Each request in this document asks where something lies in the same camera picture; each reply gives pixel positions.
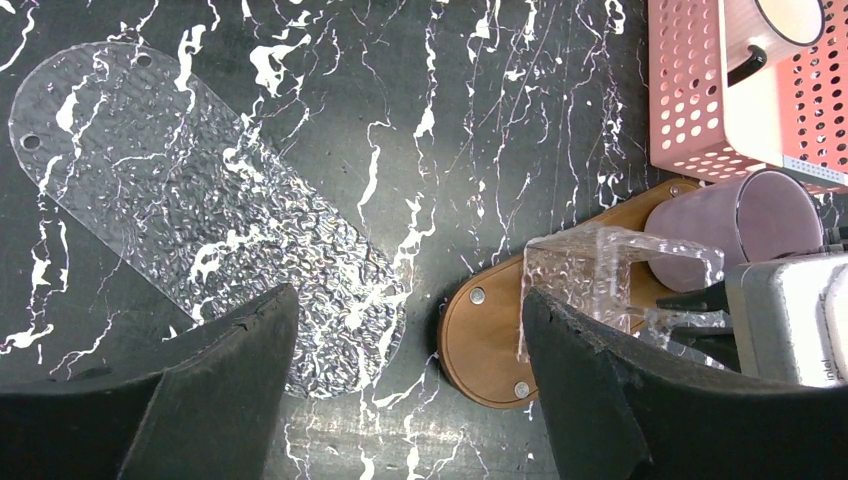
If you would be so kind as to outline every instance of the metal screw head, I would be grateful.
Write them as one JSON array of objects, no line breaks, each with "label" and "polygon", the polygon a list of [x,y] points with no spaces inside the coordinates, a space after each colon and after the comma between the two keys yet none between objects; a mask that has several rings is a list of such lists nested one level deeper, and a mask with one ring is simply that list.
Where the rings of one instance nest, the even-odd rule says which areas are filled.
[{"label": "metal screw head", "polygon": [[486,300],[486,292],[483,291],[480,287],[475,287],[471,290],[471,303],[474,305],[480,305]]},{"label": "metal screw head", "polygon": [[527,395],[530,395],[530,385],[527,385],[525,382],[516,383],[515,396],[518,398],[527,398]]}]

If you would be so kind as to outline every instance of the pink plastic basket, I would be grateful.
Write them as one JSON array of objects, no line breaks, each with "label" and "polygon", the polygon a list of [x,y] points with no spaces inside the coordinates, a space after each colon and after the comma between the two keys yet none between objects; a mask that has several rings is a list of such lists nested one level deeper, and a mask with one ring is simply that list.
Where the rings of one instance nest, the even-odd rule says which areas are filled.
[{"label": "pink plastic basket", "polygon": [[[840,57],[848,58],[848,7],[834,3],[825,3],[827,33],[809,52],[728,88],[724,1],[648,2],[651,163],[709,182],[772,167],[791,173],[814,193],[848,191],[843,173],[848,161],[839,160],[848,152],[841,142],[841,92],[836,94],[838,79],[830,83],[840,72]],[[804,62],[817,69],[796,68]],[[803,78],[813,71],[822,81]],[[810,112],[803,122],[800,109]],[[826,144],[818,142],[820,135]]]}]

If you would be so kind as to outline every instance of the purple cup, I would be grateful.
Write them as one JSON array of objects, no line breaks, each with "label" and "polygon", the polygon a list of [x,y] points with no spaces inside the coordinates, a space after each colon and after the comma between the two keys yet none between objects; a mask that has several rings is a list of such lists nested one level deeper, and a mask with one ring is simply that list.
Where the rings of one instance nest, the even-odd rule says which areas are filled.
[{"label": "purple cup", "polygon": [[[807,190],[789,175],[768,169],[661,203],[648,217],[645,232],[720,248],[725,271],[823,244],[818,209]],[[664,257],[648,263],[671,290],[705,286],[699,260]]]}]

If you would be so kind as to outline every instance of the oval wooden board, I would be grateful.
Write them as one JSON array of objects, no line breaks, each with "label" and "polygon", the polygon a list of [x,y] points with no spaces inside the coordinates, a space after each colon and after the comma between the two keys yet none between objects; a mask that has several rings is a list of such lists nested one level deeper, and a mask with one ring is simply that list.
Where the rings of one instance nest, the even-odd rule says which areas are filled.
[{"label": "oval wooden board", "polygon": [[[641,231],[651,211],[679,194],[698,188],[691,180],[674,179],[610,208],[590,221]],[[529,363],[519,362],[521,275],[524,256],[516,255],[470,278],[457,290],[439,321],[439,361],[445,375],[463,395],[492,408],[518,408],[538,397]],[[471,290],[486,294],[480,305],[471,303]],[[630,297],[634,304],[655,306],[658,297],[671,294],[654,278],[647,264],[634,264]],[[634,325],[636,331],[641,325]],[[515,395],[515,385],[530,387],[526,398]]]}]

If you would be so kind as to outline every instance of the clear acrylic piece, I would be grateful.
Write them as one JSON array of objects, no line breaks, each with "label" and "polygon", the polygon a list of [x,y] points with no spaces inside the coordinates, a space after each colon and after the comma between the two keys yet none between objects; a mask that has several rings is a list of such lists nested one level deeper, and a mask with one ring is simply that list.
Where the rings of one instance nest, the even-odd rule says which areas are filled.
[{"label": "clear acrylic piece", "polygon": [[[722,280],[724,253],[698,243],[588,223],[524,247],[521,302],[533,287],[622,332],[645,322],[650,328],[696,323],[699,314],[645,308],[630,303],[631,264],[664,256],[696,258],[704,263],[704,287]],[[519,361],[528,362],[523,323],[518,342]]]}]

